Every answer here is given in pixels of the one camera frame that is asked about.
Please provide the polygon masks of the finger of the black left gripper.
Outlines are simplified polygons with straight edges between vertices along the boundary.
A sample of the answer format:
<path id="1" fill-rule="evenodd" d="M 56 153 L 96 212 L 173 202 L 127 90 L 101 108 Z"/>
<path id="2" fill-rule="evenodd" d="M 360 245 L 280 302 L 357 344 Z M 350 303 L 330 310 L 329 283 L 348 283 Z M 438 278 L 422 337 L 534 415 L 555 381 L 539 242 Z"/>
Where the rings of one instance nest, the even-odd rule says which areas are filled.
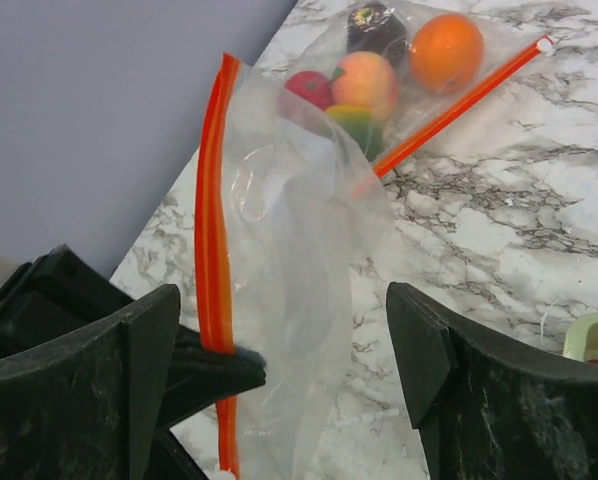
<path id="1" fill-rule="evenodd" d="M 265 384 L 266 362 L 239 347 L 234 355 L 203 348 L 200 334 L 180 326 L 156 423 L 169 429 L 213 403 Z"/>

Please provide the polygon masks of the clear zip bag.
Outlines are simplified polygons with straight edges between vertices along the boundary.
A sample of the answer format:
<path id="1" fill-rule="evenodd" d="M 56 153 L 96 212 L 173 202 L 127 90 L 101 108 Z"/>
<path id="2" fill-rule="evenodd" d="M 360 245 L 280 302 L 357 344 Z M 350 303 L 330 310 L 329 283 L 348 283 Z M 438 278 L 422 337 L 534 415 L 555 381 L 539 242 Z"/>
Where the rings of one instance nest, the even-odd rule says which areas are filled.
<path id="1" fill-rule="evenodd" d="M 371 127 L 225 55 L 198 151 L 194 268 L 211 351 L 262 386 L 217 404 L 219 464 L 239 479 L 306 474 L 351 353 L 351 266 L 392 222 Z"/>
<path id="2" fill-rule="evenodd" d="M 304 50 L 274 111 L 316 134 L 332 120 L 383 177 L 551 46 L 471 14 L 360 1 Z"/>

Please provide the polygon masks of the clear zip top bag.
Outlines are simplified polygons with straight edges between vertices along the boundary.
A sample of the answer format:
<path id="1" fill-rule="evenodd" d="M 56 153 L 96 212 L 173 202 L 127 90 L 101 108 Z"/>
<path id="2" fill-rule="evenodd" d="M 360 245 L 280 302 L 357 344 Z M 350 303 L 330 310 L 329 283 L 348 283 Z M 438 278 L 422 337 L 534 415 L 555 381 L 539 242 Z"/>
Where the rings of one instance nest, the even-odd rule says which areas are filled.
<path id="1" fill-rule="evenodd" d="M 471 14 L 360 1 L 304 50 L 274 111 L 316 134 L 332 120 L 383 177 L 551 46 Z"/>

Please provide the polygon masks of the red apple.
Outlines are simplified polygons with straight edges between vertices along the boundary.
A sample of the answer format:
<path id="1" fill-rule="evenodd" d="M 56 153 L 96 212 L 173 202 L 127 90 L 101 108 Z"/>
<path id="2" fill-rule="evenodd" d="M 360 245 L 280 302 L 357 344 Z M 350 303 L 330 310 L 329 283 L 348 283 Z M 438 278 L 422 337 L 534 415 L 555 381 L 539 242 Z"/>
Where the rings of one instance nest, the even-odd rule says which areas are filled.
<path id="1" fill-rule="evenodd" d="M 280 116 L 307 130 L 320 123 L 316 108 L 326 110 L 334 104 L 330 79 L 319 71 L 299 71 L 284 82 L 284 88 L 278 99 Z"/>

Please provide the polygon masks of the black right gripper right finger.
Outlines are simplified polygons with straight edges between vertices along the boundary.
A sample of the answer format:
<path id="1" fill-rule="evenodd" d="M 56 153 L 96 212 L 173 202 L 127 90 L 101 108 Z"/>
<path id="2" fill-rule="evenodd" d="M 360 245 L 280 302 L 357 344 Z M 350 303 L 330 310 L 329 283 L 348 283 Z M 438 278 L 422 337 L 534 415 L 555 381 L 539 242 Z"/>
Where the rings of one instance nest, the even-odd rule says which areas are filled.
<path id="1" fill-rule="evenodd" d="M 598 365 L 463 317 L 407 283 L 386 313 L 434 479 L 598 479 Z"/>

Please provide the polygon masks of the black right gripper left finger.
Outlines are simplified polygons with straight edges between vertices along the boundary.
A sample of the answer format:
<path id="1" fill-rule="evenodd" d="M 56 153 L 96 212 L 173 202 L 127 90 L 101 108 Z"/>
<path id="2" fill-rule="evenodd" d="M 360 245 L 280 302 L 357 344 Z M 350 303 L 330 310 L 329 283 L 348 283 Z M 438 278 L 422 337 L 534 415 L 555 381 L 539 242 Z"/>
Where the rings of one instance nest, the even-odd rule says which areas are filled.
<path id="1" fill-rule="evenodd" d="M 163 285 L 0 360 L 0 479 L 140 479 L 178 331 Z"/>

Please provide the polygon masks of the peach orange pink fruit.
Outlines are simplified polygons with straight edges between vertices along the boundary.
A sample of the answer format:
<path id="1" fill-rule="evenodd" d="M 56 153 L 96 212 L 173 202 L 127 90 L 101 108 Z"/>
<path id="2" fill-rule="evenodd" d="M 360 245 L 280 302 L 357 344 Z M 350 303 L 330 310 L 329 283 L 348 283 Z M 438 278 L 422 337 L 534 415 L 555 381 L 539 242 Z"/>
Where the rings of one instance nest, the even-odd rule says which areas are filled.
<path id="1" fill-rule="evenodd" d="M 331 90 L 337 104 L 365 107 L 382 122 L 392 116 L 399 100 L 394 68 L 373 52 L 342 58 L 333 71 Z"/>

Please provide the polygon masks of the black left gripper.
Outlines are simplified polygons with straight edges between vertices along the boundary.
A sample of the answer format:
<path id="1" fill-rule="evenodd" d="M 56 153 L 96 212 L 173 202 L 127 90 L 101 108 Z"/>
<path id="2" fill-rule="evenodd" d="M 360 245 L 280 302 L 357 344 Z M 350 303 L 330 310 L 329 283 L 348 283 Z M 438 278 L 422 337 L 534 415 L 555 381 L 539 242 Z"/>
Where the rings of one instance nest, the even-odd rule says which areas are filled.
<path id="1" fill-rule="evenodd" d="M 60 245 L 0 284 L 0 360 L 104 318 L 132 297 Z"/>

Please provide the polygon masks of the yellow green mango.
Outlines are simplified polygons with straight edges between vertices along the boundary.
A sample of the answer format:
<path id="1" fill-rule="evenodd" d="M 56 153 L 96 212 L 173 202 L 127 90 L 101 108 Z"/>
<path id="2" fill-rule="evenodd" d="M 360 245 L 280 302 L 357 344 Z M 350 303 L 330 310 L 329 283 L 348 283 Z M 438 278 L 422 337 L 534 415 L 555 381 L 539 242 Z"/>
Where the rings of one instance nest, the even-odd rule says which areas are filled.
<path id="1" fill-rule="evenodd" d="M 382 124 L 372 112 L 360 106 L 337 104 L 325 110 L 358 144 L 369 161 L 374 161 L 383 151 Z"/>

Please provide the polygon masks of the dark purple plum fruit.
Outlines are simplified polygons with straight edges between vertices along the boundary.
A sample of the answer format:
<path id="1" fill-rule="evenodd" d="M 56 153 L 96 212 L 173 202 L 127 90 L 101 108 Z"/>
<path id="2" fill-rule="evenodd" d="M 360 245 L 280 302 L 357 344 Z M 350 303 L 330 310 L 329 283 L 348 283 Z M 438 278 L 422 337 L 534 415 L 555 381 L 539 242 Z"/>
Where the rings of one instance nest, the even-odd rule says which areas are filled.
<path id="1" fill-rule="evenodd" d="M 379 1 L 353 9 L 347 18 L 347 52 L 373 52 L 393 67 L 406 56 L 408 34 L 394 10 Z"/>

